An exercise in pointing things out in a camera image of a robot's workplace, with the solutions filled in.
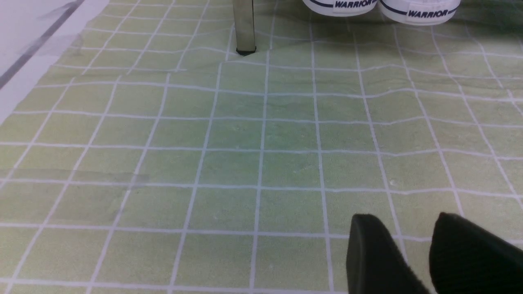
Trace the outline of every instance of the white container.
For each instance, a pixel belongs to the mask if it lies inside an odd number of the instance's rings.
[[[433,26],[451,19],[460,0],[379,0],[381,13],[413,26]]]
[[[312,11],[335,17],[356,16],[371,11],[378,0],[303,0]]]

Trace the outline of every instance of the grid square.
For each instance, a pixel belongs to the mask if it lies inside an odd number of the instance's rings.
[[[448,30],[451,30],[451,32],[447,32],[446,35],[448,36],[456,36],[459,37],[459,34],[462,34],[463,37],[467,38],[467,32],[468,28],[462,24],[456,24],[453,27],[447,27]],[[456,42],[456,39],[450,39],[448,37],[438,36],[435,35],[434,38],[436,39],[436,43],[438,44],[438,48],[443,54],[443,56],[447,59],[448,63],[452,63],[456,60],[458,60],[461,55],[465,55],[467,53],[461,53],[461,52],[475,52],[475,53],[481,53],[481,47],[474,42],[472,39],[461,39],[460,41]]]
[[[410,49],[411,51],[421,51],[427,53],[438,53],[432,40],[432,34],[414,30],[412,28],[399,28],[397,30],[397,41],[401,49]]]
[[[135,7],[130,17],[144,17],[144,18],[163,18],[166,7],[162,6],[137,6]]]
[[[427,54],[402,50],[407,68],[411,71],[424,71],[439,74],[448,74],[440,55]]]
[[[214,117],[261,118],[263,116],[263,108],[264,98],[262,96],[218,93]]]
[[[447,173],[437,152],[383,156],[383,167],[391,189],[408,191],[450,187]]]
[[[107,43],[107,49],[143,50],[149,41],[149,35],[115,33]]]
[[[189,234],[176,284],[247,288],[252,246],[251,236]]]
[[[327,291],[326,256],[324,239],[260,236],[254,285],[264,289]]]
[[[13,177],[67,179],[82,152],[82,148],[32,146]]]
[[[121,21],[119,17],[99,15],[87,23],[87,28],[115,31]]]
[[[200,69],[172,73],[169,83],[174,85],[188,85],[205,87],[214,90],[218,79],[218,66],[207,65]]]
[[[197,20],[164,19],[158,32],[192,36],[197,26]]]
[[[315,70],[314,73],[318,93],[361,94],[359,75],[355,71]]]
[[[378,157],[371,154],[323,154],[327,188],[383,188]]]
[[[208,151],[203,160],[200,183],[210,185],[256,185],[258,152]]]
[[[79,38],[71,46],[81,44],[81,46],[87,48],[102,48],[111,35],[111,32],[85,30],[80,33]]]
[[[93,288],[92,294],[167,294],[164,290],[124,289],[124,288]]]
[[[207,120],[161,119],[151,146],[202,148],[208,125]]]
[[[516,190],[517,194],[523,195],[523,165],[519,160],[500,160],[501,166],[505,171],[508,180]]]
[[[412,88],[405,70],[396,67],[367,70],[361,73],[361,77],[367,95],[378,95],[390,90]]]
[[[153,125],[154,119],[106,117],[93,144],[145,146]]]
[[[291,43],[287,41],[286,46],[271,51],[269,63],[275,66],[311,67],[312,45],[308,42]]]
[[[485,57],[478,54],[460,54],[459,62],[447,62],[451,75],[491,77]]]
[[[268,97],[267,118],[314,120],[314,98],[310,96]]]
[[[265,153],[262,183],[270,187],[319,187],[318,155]]]
[[[132,67],[139,56],[136,51],[102,50],[92,67]]]
[[[265,148],[269,150],[317,150],[313,123],[268,121]]]
[[[191,198],[189,188],[142,187],[129,195],[119,227],[181,229]]]
[[[109,3],[104,10],[101,11],[102,14],[108,15],[108,16],[126,16],[133,6],[131,5],[114,5]]]
[[[419,100],[431,118],[474,122],[461,98],[433,93],[419,93]]]
[[[502,101],[468,101],[480,124],[523,126],[523,115],[514,104]]]
[[[81,287],[66,287],[66,286],[47,286],[47,285],[23,285],[17,284],[13,286],[11,294],[82,294],[87,289]]]
[[[490,149],[477,126],[432,121],[432,128],[442,148],[458,149],[488,154]]]
[[[162,116],[208,118],[211,116],[214,92],[170,88]]]
[[[259,149],[261,137],[261,121],[215,120],[208,148]]]
[[[11,278],[35,233],[35,229],[0,228],[0,277]]]
[[[355,70],[358,66],[354,46],[343,43],[314,43],[314,66],[327,69]]]
[[[149,150],[140,173],[153,183],[193,184],[200,157],[200,151]]]
[[[507,90],[493,78],[455,77],[466,96],[486,97],[491,99],[507,98]]]
[[[109,113],[156,116],[160,110],[163,93],[163,87],[118,85]]]
[[[255,207],[256,190],[254,189],[198,188],[189,228],[252,231]]]
[[[169,13],[167,14],[167,18],[182,18],[182,19],[200,19],[203,13],[203,7],[202,6],[194,6],[194,7],[183,7],[178,6],[174,9],[171,9]]]
[[[424,72],[411,73],[411,80],[418,90],[440,93],[461,94],[461,90],[450,76],[430,74]]]
[[[15,108],[16,111],[51,110],[65,87],[34,88]]]
[[[197,32],[195,38],[192,40],[191,47],[193,48],[194,45],[201,43],[201,42],[209,42],[213,38],[220,36],[221,35],[220,33],[226,34],[226,37],[221,40],[221,43],[225,44],[227,46],[228,40],[229,40],[229,32],[230,32],[230,29],[231,29],[233,23],[234,23],[234,20],[232,18],[223,19],[223,20],[202,21],[200,23],[200,27],[198,27],[198,32]],[[256,36],[256,40],[264,40],[263,36],[260,36],[260,37],[261,38]],[[263,50],[264,48],[268,48],[268,46],[265,46],[265,44],[260,44],[259,49]],[[262,55],[263,55],[263,63],[264,63],[266,61],[266,55],[264,55],[264,54],[262,54]]]
[[[423,116],[413,92],[401,91],[367,99],[374,122],[393,122]]]
[[[56,109],[103,113],[112,88],[112,85],[73,85],[67,89]]]
[[[311,81],[312,72],[309,69],[269,68],[269,93],[312,93]]]
[[[148,50],[155,51],[178,51],[184,50],[189,45],[191,37],[186,36],[167,36],[167,35],[155,35],[153,36],[151,43],[149,44]]]
[[[263,93],[265,91],[265,65],[238,62],[222,64],[220,89]]]
[[[167,285],[179,240],[179,234],[116,231],[97,281]]]
[[[3,142],[31,142],[47,115],[10,115],[0,125]]]
[[[401,233],[419,238],[432,236],[434,224],[441,212],[459,214],[452,192],[392,194],[392,202]]]
[[[523,157],[523,129],[483,127],[497,156]]]
[[[202,33],[201,35],[196,35],[190,44],[190,46],[187,49],[186,56],[188,53],[194,52],[195,55],[198,54],[198,58],[203,58],[206,56],[203,56],[204,54],[214,54],[215,56],[221,56],[222,60],[225,61],[225,52],[227,52],[229,48],[229,35],[230,35],[230,28],[231,28],[231,22],[230,21],[220,21],[220,22],[202,22],[200,24],[199,30],[202,31],[202,27],[207,25],[210,27],[207,29],[208,31],[211,31],[212,33]],[[213,48],[220,50],[218,51],[211,51],[206,50],[204,48]],[[195,61],[195,60],[188,60],[187,58],[184,59],[184,61]]]
[[[416,242],[404,240],[408,264],[416,273],[423,285],[432,288],[432,279],[429,272],[430,242]]]
[[[91,148],[87,151],[74,179],[101,182],[130,182],[142,150]]]
[[[26,150],[26,146],[0,145],[0,177],[4,178],[15,167],[16,162]]]
[[[360,98],[318,97],[317,107],[320,121],[368,121],[365,103]]]
[[[347,239],[331,239],[331,259],[334,291],[348,292],[347,285]]]
[[[27,256],[21,279],[89,281],[107,231],[45,229]]]
[[[181,54],[181,52],[144,52],[137,64],[137,67],[148,70],[173,71],[178,66],[178,63],[181,59]]]
[[[456,187],[472,191],[510,193],[493,158],[462,153],[445,153]]]
[[[375,150],[370,127],[366,123],[322,123],[320,136],[323,150]]]
[[[521,49],[519,49],[519,52],[514,55],[521,56]],[[508,56],[487,56],[487,62],[494,72],[494,75],[497,77],[515,77],[515,73],[517,73],[518,69],[521,68],[521,59]]]
[[[124,194],[122,187],[69,186],[50,223],[110,226],[120,210]]]
[[[322,195],[314,191],[262,191],[259,230],[323,233]]]
[[[216,65],[225,61],[226,54],[217,52],[208,48],[196,48],[191,43],[191,49],[188,49],[181,62],[181,67],[185,69],[197,69],[208,65]]]
[[[154,33],[159,24],[159,19],[126,18],[120,25],[118,31],[134,33]]]
[[[374,129],[380,150],[383,152],[405,153],[436,149],[424,119],[376,125]]]
[[[0,190],[0,222],[43,223],[62,185],[6,183]]]
[[[208,7],[202,19],[232,19],[233,13],[230,5],[225,7]]]
[[[401,59],[400,53],[395,46],[388,46],[386,44],[362,44],[358,41],[358,58],[362,71],[366,71],[373,67],[399,65],[403,66],[403,60]]]
[[[523,210],[515,198],[460,193],[467,219],[503,239],[523,239]]]
[[[99,121],[100,118],[94,116],[52,114],[37,142],[88,144]]]
[[[394,219],[386,193],[341,192],[326,193],[329,233],[348,235],[353,215],[370,213],[378,217],[385,227],[396,233]]]

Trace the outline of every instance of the green grid mat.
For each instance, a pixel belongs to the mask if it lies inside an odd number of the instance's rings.
[[[523,248],[522,3],[409,27],[258,0],[241,58],[229,0],[137,1],[0,126],[1,292],[343,293],[354,213],[427,285],[441,211]]]

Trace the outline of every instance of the blue stripe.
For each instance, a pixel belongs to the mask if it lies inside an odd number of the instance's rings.
[[[316,0],[310,0],[312,3],[316,4],[316,5],[319,5],[319,6],[322,6],[322,7],[328,7],[328,8],[333,8],[334,5],[333,4],[325,4],[325,3],[321,3],[319,1],[316,1]]]
[[[397,14],[401,14],[401,15],[407,15],[407,12],[406,11],[401,11],[401,10],[397,10],[397,9],[394,9],[392,7],[390,7],[389,5],[385,4],[385,1],[384,0],[380,0],[380,3],[381,5],[383,5],[383,7],[385,7],[387,10],[390,10],[394,13],[397,13]],[[454,8],[452,10],[449,10],[449,14],[455,12],[458,8]]]

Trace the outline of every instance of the black rubber tip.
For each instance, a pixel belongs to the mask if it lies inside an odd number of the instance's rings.
[[[236,52],[238,52],[238,54],[241,55],[241,56],[247,56],[247,55],[251,55],[254,52],[256,52],[256,47],[254,48],[253,51],[243,51],[243,50],[236,49]]]

